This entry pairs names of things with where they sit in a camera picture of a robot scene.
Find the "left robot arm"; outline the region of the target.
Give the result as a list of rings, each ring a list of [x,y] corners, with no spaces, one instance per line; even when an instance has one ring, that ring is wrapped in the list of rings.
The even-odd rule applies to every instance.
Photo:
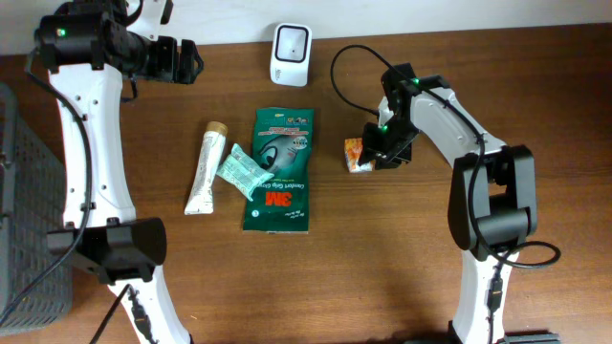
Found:
[[[142,343],[188,343],[164,280],[163,222],[131,200],[120,137],[122,88],[139,80],[191,84],[204,63],[195,44],[160,33],[169,1],[69,1],[35,30],[57,100],[66,167],[62,225],[50,252],[116,295]]]

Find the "green 3M gloves packet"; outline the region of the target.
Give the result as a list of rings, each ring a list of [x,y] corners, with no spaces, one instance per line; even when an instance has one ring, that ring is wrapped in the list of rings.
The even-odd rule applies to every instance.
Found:
[[[243,229],[267,233],[309,231],[308,164],[313,151],[313,109],[256,111],[251,157],[273,177],[254,189]]]

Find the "grey plastic mesh basket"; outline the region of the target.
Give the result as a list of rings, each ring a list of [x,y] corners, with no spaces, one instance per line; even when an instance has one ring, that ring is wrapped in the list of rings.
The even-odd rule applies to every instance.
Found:
[[[60,228],[65,204],[63,164],[18,112],[1,85],[1,310],[50,266],[47,233]],[[1,325],[3,336],[40,330],[73,304],[72,270],[61,266],[29,293]]]

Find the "white cream tube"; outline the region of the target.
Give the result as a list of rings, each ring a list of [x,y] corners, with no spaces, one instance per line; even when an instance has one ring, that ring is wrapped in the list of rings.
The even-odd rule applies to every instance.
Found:
[[[228,127],[219,121],[211,121],[207,124],[195,178],[184,210],[185,215],[213,212],[212,185],[224,153],[227,133]]]

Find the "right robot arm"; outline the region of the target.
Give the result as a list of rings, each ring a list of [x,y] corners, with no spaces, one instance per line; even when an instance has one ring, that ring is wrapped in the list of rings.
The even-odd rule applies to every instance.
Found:
[[[537,227],[535,159],[524,145],[491,135],[440,75],[417,77],[410,64],[382,75],[378,121],[365,125],[359,165],[397,168],[426,135],[452,169],[448,226],[462,251],[457,311],[446,343],[556,343],[549,333],[507,333],[503,311],[510,276]]]

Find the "white barcode scanner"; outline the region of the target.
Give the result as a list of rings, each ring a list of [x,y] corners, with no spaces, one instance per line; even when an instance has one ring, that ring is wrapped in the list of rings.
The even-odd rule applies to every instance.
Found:
[[[312,31],[305,25],[281,23],[274,28],[270,63],[273,83],[291,87],[307,85],[312,39]]]

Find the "teal tissue packet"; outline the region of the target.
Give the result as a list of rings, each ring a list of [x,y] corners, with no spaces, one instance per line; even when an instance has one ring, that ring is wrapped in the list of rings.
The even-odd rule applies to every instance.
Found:
[[[273,173],[260,167],[235,143],[216,174],[234,185],[251,202],[254,190],[273,178]]]

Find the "orange tissue pack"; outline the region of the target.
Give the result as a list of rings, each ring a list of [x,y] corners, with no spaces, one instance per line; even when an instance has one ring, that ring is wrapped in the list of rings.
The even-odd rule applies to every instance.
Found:
[[[374,170],[374,161],[359,163],[362,149],[362,138],[346,139],[344,141],[344,154],[347,169],[350,173],[365,173]]]

